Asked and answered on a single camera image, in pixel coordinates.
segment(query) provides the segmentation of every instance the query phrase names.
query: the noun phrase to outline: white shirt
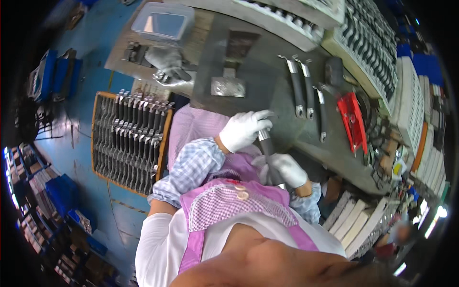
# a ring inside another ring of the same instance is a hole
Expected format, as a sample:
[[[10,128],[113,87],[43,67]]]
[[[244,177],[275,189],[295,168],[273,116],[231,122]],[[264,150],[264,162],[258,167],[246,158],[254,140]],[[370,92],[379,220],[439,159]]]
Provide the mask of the white shirt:
[[[290,210],[319,251],[346,257],[341,243],[333,235],[318,224],[309,224],[293,209]],[[279,240],[288,246],[298,248],[287,228],[276,219],[262,213],[244,213],[207,228],[202,261],[222,252],[229,232],[237,223],[253,227],[263,237]],[[143,222],[135,255],[135,272],[139,286],[169,286],[179,272],[187,242],[188,231],[183,209],[179,209],[173,216],[157,213],[147,217]]]

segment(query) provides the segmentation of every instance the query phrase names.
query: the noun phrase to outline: clear plastic container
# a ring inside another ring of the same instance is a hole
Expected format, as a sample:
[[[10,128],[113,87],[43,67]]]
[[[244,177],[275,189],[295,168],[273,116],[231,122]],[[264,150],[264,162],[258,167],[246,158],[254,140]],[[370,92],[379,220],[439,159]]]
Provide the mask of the clear plastic container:
[[[180,4],[146,3],[131,26],[142,38],[182,45],[195,24],[195,10]]]

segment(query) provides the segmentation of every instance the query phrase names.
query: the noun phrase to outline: hand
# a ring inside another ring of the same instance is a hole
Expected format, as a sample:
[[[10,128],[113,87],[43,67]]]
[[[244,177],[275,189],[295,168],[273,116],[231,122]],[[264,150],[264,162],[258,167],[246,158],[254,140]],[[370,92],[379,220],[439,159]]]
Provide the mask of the hand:
[[[237,113],[219,134],[222,144],[232,153],[251,145],[257,139],[257,132],[273,127],[273,123],[265,119],[272,115],[270,110]]]
[[[293,188],[304,185],[308,180],[306,172],[289,154],[273,154],[271,164],[279,171],[285,182]]]

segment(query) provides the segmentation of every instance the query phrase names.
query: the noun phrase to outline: blue floor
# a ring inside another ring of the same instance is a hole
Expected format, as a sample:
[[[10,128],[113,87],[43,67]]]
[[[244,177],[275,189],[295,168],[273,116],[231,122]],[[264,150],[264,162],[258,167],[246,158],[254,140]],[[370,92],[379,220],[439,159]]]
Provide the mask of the blue floor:
[[[57,171],[66,173],[79,185],[81,205],[97,218],[94,237],[107,246],[106,259],[118,268],[124,278],[131,276],[142,221],[146,216],[112,200],[144,211],[149,210],[149,205],[144,197],[108,183],[92,172],[88,136],[91,135],[95,94],[109,90],[112,72],[103,68],[105,61],[124,24],[140,2],[137,0],[130,6],[124,6],[119,1],[100,0],[72,31],[66,31],[52,45],[51,48],[58,50],[59,55],[69,48],[77,51],[77,58],[83,59],[82,81],[77,94],[60,104],[56,112],[53,135],[64,137],[35,142]],[[130,90],[133,80],[115,72],[109,91]]]

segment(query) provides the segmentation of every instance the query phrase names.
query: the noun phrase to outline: tray of handles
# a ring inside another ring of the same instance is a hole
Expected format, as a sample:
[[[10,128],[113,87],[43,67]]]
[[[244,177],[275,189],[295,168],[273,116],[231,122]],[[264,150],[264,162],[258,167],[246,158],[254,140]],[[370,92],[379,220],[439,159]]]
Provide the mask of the tray of handles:
[[[94,173],[148,196],[167,163],[173,104],[124,90],[97,92],[91,131]]]

